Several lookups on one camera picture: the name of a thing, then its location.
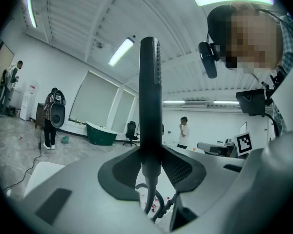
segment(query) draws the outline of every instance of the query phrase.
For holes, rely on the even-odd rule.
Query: black pants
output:
[[[50,147],[50,144],[52,146],[55,145],[55,133],[56,128],[51,124],[51,121],[49,119],[44,119],[44,139],[45,139],[45,145],[47,147]]]
[[[182,145],[177,145],[177,147],[183,148],[183,149],[187,149],[188,146],[182,146]]]

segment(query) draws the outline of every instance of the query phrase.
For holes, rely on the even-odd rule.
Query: ceiling vent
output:
[[[208,103],[206,101],[187,101],[181,107],[183,108],[207,108]]]

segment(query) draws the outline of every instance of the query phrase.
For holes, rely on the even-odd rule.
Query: person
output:
[[[180,128],[180,136],[177,147],[181,147],[183,149],[187,149],[188,147],[188,137],[190,133],[190,128],[188,126],[188,119],[187,117],[182,117],[180,119],[181,124],[179,125]]]
[[[10,93],[12,91],[13,83],[19,80],[19,77],[16,76],[16,73],[19,69],[23,67],[23,62],[21,60],[18,61],[17,64],[12,64],[10,68],[8,68],[5,72],[5,76],[3,78],[3,91],[0,96],[0,116],[7,117],[6,107],[9,101]]]
[[[213,9],[207,18],[209,36],[219,58],[229,69],[242,63],[247,68],[267,68],[286,74],[293,67],[293,19],[277,17],[259,5],[236,1]],[[279,132],[286,125],[277,107],[273,117]]]
[[[43,146],[47,150],[55,149],[55,134],[56,128],[51,123],[51,96],[57,91],[57,88],[52,88],[44,103],[44,143]]]

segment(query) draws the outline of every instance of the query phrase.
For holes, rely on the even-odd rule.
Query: plaid shirt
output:
[[[280,17],[280,19],[282,19],[287,25],[289,25],[293,29],[293,19],[289,14]],[[283,70],[279,67],[276,70],[281,71],[284,75],[287,75],[293,67],[293,30],[289,30],[287,26],[285,26],[282,22],[280,23],[280,25],[283,40],[283,55],[281,60]],[[287,127],[275,104],[273,104],[272,109],[273,118],[277,123],[279,133],[280,135],[283,135],[287,131]]]
[[[47,96],[44,103],[44,118],[45,119],[50,119],[50,114],[51,114],[50,97],[51,97],[51,94]]]

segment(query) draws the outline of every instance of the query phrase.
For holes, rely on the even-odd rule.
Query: door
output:
[[[14,54],[3,44],[0,49],[0,80],[5,69],[10,67]]]

